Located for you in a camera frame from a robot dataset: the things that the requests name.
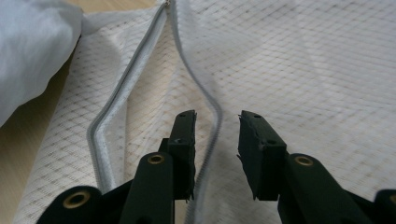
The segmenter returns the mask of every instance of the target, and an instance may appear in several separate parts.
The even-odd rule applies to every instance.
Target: metal rivet
[[[303,165],[303,166],[311,166],[314,164],[314,162],[311,159],[309,159],[305,156],[298,156],[298,157],[294,158],[294,160],[298,164]]]
[[[148,157],[148,162],[151,164],[160,164],[165,161],[165,158],[162,155],[153,155]]]
[[[78,191],[64,200],[64,207],[68,209],[80,207],[90,198],[91,194],[87,190]]]

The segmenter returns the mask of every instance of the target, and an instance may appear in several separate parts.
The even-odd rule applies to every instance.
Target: beige table
[[[68,0],[84,12],[151,7],[155,0]],[[50,118],[68,75],[70,59],[45,92],[21,105],[0,128],[0,224],[11,223]]]

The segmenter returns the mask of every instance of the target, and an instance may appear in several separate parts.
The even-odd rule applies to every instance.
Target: black plastic bracket
[[[396,223],[396,190],[372,203],[342,189],[317,159],[291,154],[260,115],[242,111],[239,158],[253,198],[276,201],[282,223]]]
[[[69,189],[37,223],[173,224],[174,200],[188,200],[193,193],[195,121],[194,110],[178,114],[170,138],[140,160],[134,180],[105,195],[89,186]]]

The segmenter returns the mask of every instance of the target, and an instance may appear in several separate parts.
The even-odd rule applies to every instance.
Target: white fabric
[[[46,89],[72,53],[82,11],[60,0],[0,1],[0,126]]]
[[[109,141],[114,139],[108,145],[116,146],[109,152],[117,151],[110,157],[124,164],[124,181],[134,177],[140,158],[158,150],[162,138],[169,136],[175,115],[195,109],[200,177],[186,222],[279,223],[276,203],[252,200],[236,157],[237,115],[245,109],[263,115],[289,152],[322,161],[343,188],[369,200],[379,189],[395,188],[393,2],[176,3],[181,47],[193,74],[179,57],[168,19],[145,70],[130,84],[126,111],[121,110],[125,123],[114,119],[114,132],[108,129]],[[156,10],[99,13],[84,20],[64,93],[16,223],[35,221],[65,189],[96,185],[87,128]],[[211,145],[213,136],[217,138]],[[177,223],[184,219],[178,214],[182,206],[177,205]]]

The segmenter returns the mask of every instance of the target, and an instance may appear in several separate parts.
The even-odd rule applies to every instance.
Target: mesh bag
[[[107,191],[133,178],[189,109],[198,113],[196,199],[186,217],[177,204],[178,223],[280,222],[276,203],[253,201],[236,157],[241,110],[264,116],[288,152],[319,159],[344,189],[372,200],[394,188],[395,9],[391,1],[174,1],[169,10],[87,17],[16,222],[35,220],[75,185]],[[106,107],[91,129],[100,143],[92,156],[86,132]]]

